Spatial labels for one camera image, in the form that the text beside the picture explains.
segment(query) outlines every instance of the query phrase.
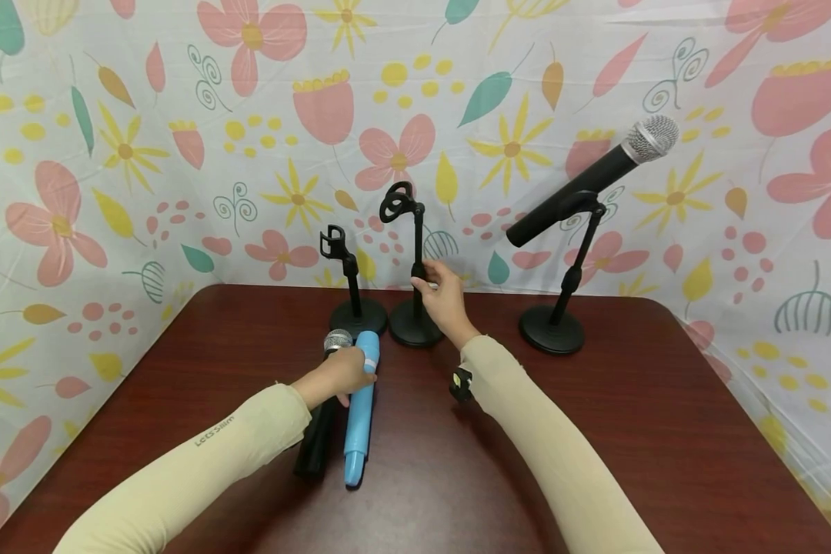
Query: fabric backdrop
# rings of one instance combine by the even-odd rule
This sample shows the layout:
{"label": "fabric backdrop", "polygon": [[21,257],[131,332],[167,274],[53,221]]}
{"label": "fabric backdrop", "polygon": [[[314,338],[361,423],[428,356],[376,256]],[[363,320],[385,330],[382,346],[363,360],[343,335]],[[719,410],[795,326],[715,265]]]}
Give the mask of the fabric backdrop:
{"label": "fabric backdrop", "polygon": [[405,286],[397,180],[558,291],[584,218],[502,232],[657,112],[579,293],[666,305],[831,523],[831,0],[293,1],[0,0],[0,526],[201,288],[343,285],[329,222]]}

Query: microphone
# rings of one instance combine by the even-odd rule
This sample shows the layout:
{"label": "microphone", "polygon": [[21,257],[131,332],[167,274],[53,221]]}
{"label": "microphone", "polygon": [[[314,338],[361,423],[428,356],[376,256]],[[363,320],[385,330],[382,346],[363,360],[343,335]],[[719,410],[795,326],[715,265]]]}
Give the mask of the microphone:
{"label": "microphone", "polygon": [[[363,371],[375,373],[379,365],[379,335],[361,331],[357,348],[363,351]],[[351,395],[348,409],[348,430],[345,433],[345,484],[357,486],[363,478],[363,465],[369,453],[369,427],[372,424],[372,391],[375,385],[364,386]]]}
{"label": "microphone", "polygon": [[567,220],[589,200],[594,200],[595,194],[620,180],[637,165],[665,156],[677,144],[679,136],[677,123],[667,115],[654,115],[636,123],[622,144],[603,154],[576,179],[567,182],[538,208],[514,223],[506,233],[508,240],[514,246],[523,246],[554,223]]}
{"label": "microphone", "polygon": [[[351,333],[344,329],[330,331],[326,339],[323,339],[323,360],[335,351],[352,344]],[[335,413],[335,404],[338,403],[339,401],[333,397],[311,410],[311,423],[305,429],[299,448],[299,457],[295,459],[295,467],[292,470],[295,475],[317,479],[323,477],[323,472],[326,470],[332,416]]]}

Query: hand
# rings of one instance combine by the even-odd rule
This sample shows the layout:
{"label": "hand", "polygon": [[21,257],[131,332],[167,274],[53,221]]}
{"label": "hand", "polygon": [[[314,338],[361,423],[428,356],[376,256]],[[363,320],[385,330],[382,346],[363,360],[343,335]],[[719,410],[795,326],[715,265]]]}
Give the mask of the hand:
{"label": "hand", "polygon": [[350,346],[329,356],[314,371],[295,381],[292,387],[299,392],[309,409],[314,409],[334,395],[346,408],[348,395],[375,383],[375,373],[363,371],[364,356],[361,349]]}
{"label": "hand", "polygon": [[461,350],[470,339],[480,334],[466,314],[466,297],[464,296],[466,287],[443,262],[425,260],[423,263],[428,273],[428,281],[435,282],[438,286],[437,290],[418,278],[411,278],[410,282],[422,293],[425,309],[434,323],[437,323],[440,332],[449,337],[452,344]]}

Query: arm sleeve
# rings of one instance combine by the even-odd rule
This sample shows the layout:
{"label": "arm sleeve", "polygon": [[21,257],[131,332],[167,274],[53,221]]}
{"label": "arm sleeve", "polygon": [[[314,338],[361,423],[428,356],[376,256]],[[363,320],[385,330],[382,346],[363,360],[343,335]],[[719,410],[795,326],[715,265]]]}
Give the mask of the arm sleeve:
{"label": "arm sleeve", "polygon": [[504,346],[470,339],[462,367],[470,391],[514,443],[554,513],[572,554],[659,554],[612,473],[560,408]]}
{"label": "arm sleeve", "polygon": [[301,441],[310,419],[291,386],[269,386],[108,492],[54,552],[161,552],[228,486]]}

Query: black microphone stand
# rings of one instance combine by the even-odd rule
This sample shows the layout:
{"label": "black microphone stand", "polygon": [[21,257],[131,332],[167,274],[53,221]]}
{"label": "black microphone stand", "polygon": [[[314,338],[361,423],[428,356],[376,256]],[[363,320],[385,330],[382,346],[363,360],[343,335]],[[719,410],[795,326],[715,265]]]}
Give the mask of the black microphone stand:
{"label": "black microphone stand", "polygon": [[329,316],[329,328],[344,329],[355,340],[363,331],[373,331],[377,335],[385,332],[388,322],[385,308],[374,299],[362,299],[359,295],[357,257],[345,246],[345,229],[330,224],[326,234],[320,233],[320,253],[328,260],[342,261],[342,273],[348,279],[348,292],[351,294],[351,299],[339,304]]}
{"label": "black microphone stand", "polygon": [[567,313],[569,298],[581,282],[581,267],[594,240],[600,220],[606,214],[606,206],[597,202],[597,193],[591,191],[573,194],[561,202],[557,221],[566,221],[579,212],[589,212],[590,217],[579,253],[572,267],[566,270],[560,284],[560,296],[552,308],[550,305],[534,305],[520,316],[520,333],[526,342],[548,354],[572,354],[585,344],[585,330],[578,319]]}
{"label": "black microphone stand", "polygon": [[[409,212],[415,216],[415,261],[410,275],[426,279],[425,264],[422,264],[422,224],[425,222],[425,204],[416,202],[413,198],[411,182],[394,183],[391,190],[385,194],[385,199],[382,200],[379,219],[387,224]],[[422,293],[417,289],[413,291],[411,299],[400,302],[397,308],[392,310],[389,328],[394,340],[403,345],[414,346],[414,348],[434,345],[443,337],[443,333],[437,325],[434,325],[431,316],[426,312],[425,305],[422,304]]]}

